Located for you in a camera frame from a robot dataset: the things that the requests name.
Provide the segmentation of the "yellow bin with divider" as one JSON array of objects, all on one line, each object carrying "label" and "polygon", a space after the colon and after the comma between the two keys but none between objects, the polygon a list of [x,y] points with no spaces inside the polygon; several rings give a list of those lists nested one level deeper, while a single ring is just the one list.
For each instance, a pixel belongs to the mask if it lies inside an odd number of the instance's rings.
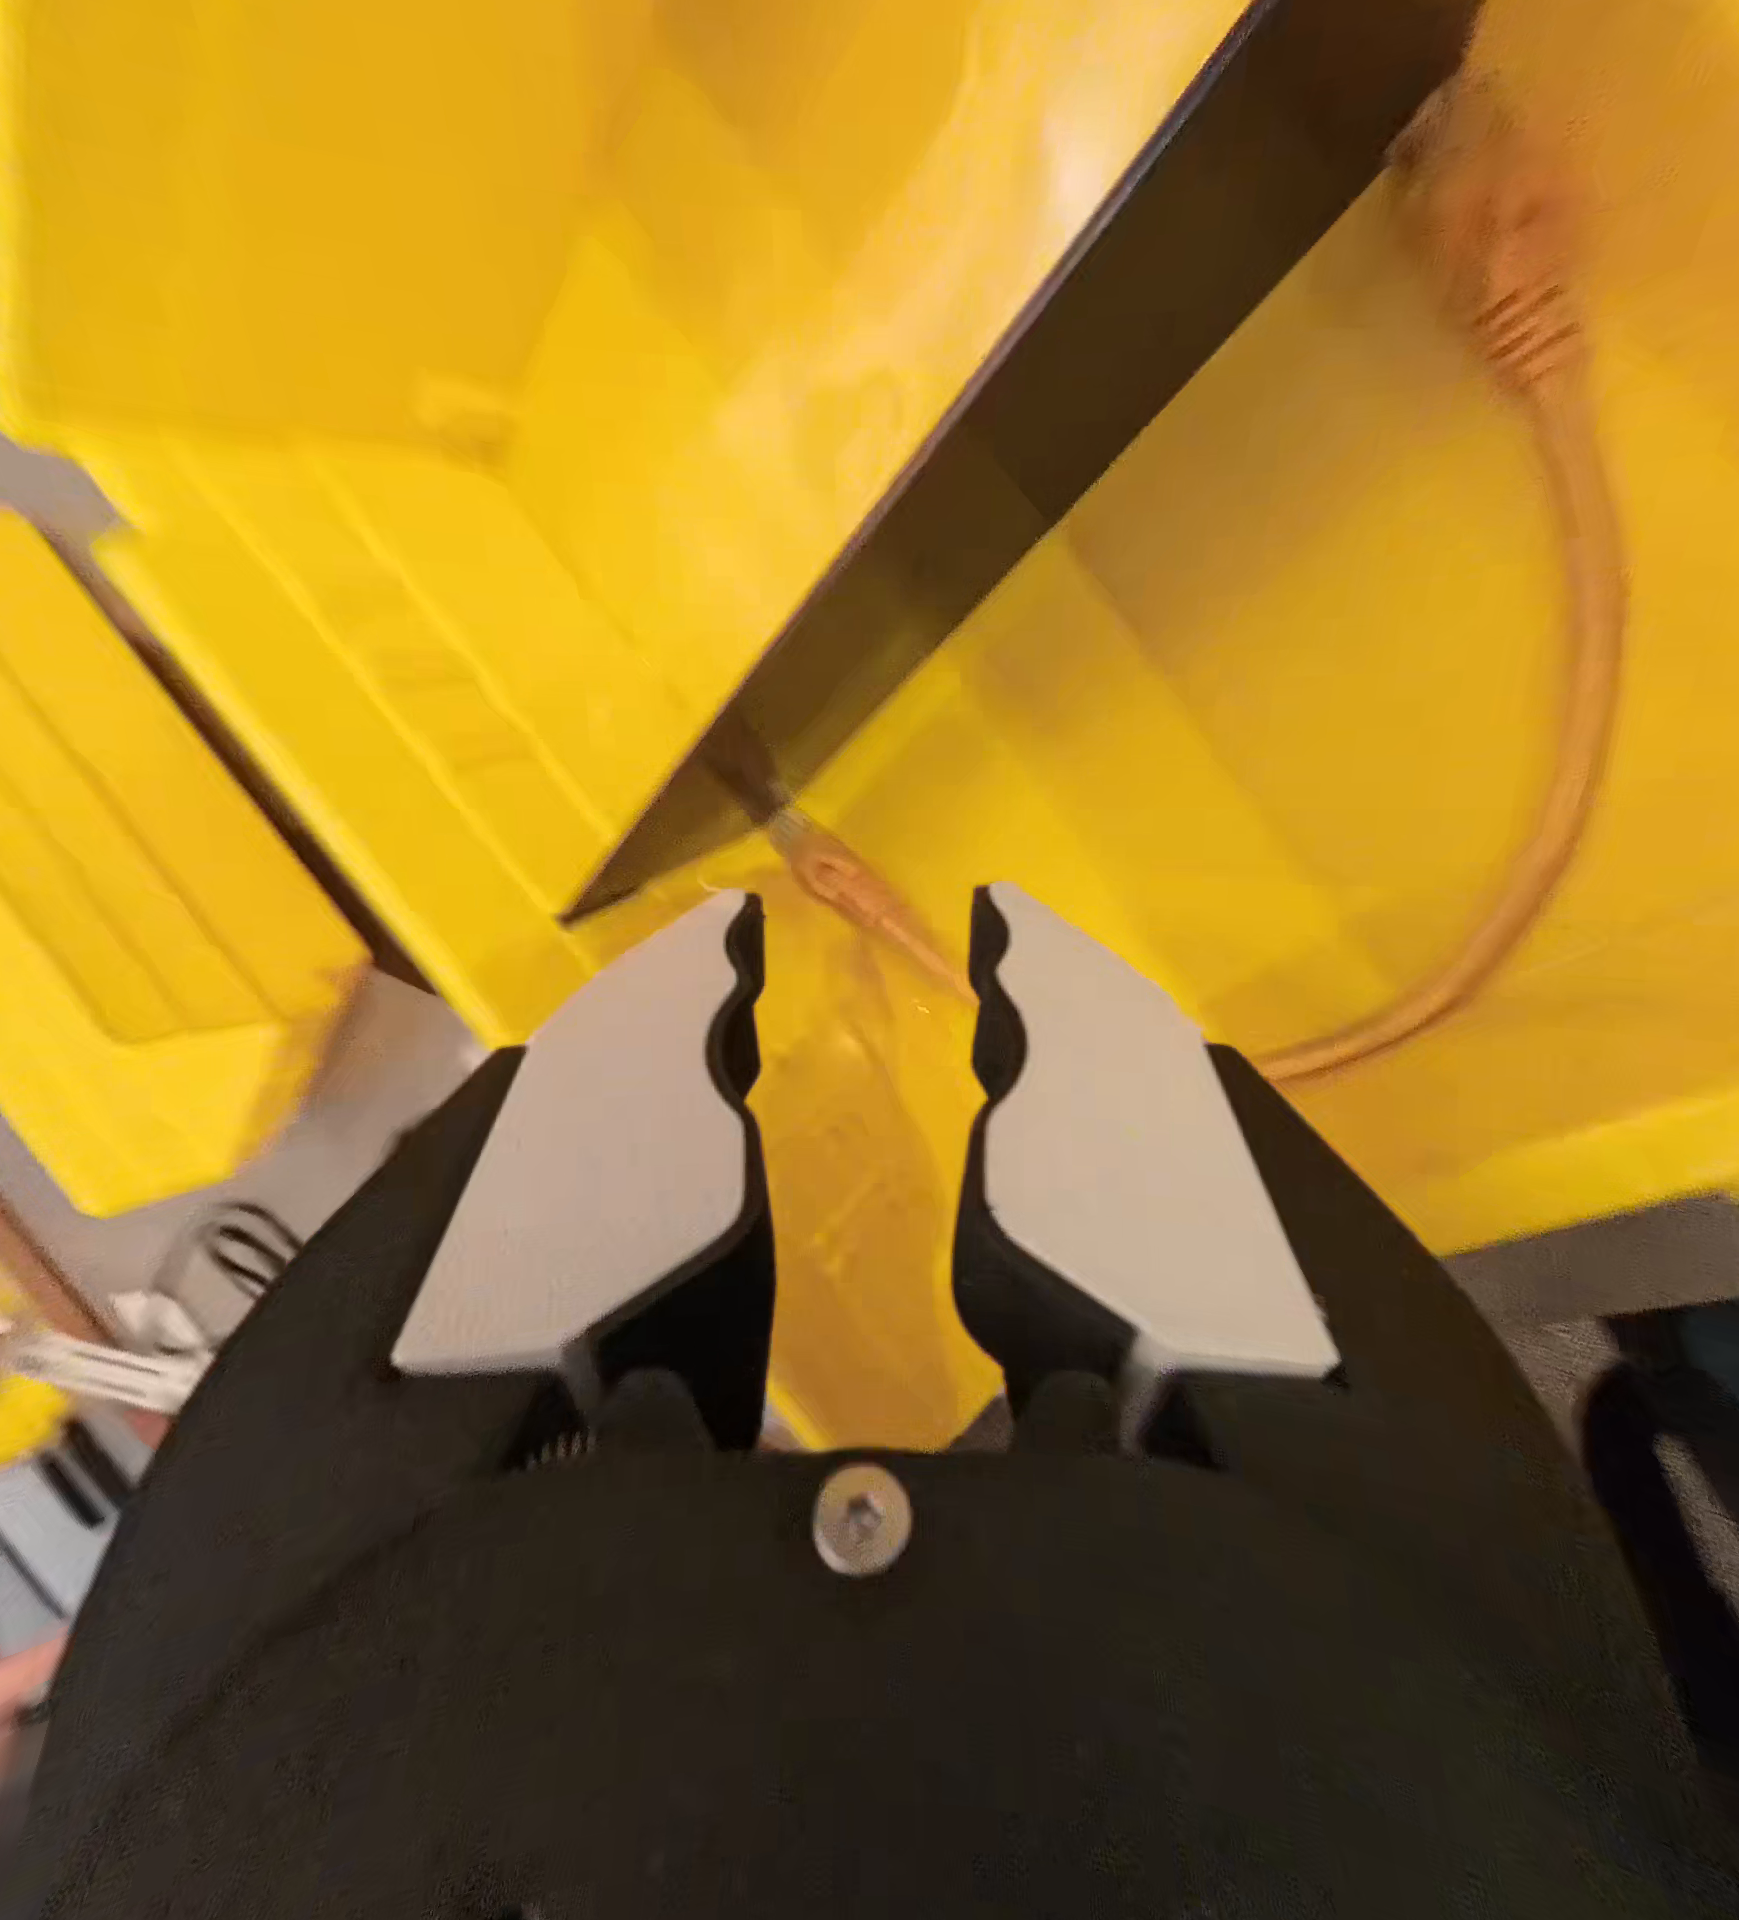
[{"label": "yellow bin with divider", "polygon": [[[0,8],[0,437],[482,1049],[772,908],[775,1394],[947,1441],[971,1013],[758,829],[563,927],[1245,8]],[[1480,8],[1377,178],[790,803],[1018,878],[1433,1252],[1739,1190],[1739,8]]]}]

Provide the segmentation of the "black chair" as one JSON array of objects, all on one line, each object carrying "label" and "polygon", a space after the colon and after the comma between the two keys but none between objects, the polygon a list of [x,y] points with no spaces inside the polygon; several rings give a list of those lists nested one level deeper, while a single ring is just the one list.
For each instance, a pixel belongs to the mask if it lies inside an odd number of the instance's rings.
[{"label": "black chair", "polygon": [[1663,1442],[1739,1524],[1739,1298],[1610,1319],[1612,1365],[1580,1401],[1580,1464],[1617,1534],[1706,1773],[1739,1784],[1739,1618],[1668,1490]]}]

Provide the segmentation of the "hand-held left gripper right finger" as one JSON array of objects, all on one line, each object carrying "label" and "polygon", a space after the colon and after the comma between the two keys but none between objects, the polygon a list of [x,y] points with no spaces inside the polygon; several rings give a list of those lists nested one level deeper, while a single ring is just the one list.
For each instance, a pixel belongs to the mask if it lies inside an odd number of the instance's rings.
[{"label": "hand-held left gripper right finger", "polygon": [[1010,1414],[1095,1377],[1325,1383],[1325,1309],[1194,1013],[1019,885],[971,906],[978,1116],[951,1213],[951,1309]]}]

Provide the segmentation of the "dark bin divider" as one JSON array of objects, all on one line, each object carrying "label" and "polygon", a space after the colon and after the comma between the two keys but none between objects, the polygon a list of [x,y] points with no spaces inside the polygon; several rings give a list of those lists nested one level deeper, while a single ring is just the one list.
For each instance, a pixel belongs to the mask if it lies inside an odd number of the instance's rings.
[{"label": "dark bin divider", "polygon": [[1475,12],[1245,8],[560,920],[799,803],[1377,178]]}]

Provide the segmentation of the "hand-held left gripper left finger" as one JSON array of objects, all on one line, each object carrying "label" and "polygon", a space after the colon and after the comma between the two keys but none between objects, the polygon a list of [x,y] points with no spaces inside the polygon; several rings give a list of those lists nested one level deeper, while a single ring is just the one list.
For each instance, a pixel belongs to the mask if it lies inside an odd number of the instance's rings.
[{"label": "hand-held left gripper left finger", "polygon": [[762,1441],[758,993],[762,902],[717,892],[535,1033],[391,1339],[397,1377],[557,1377],[595,1414],[662,1371],[713,1450]]}]

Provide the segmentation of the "white charger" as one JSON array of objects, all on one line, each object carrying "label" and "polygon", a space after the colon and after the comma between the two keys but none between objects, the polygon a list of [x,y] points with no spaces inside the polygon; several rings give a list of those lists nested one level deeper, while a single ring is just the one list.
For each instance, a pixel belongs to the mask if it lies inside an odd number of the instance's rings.
[{"label": "white charger", "polygon": [[178,1419],[215,1365],[205,1326],[169,1291],[113,1291],[106,1309],[110,1339],[30,1326],[6,1344],[6,1371],[79,1401]]}]

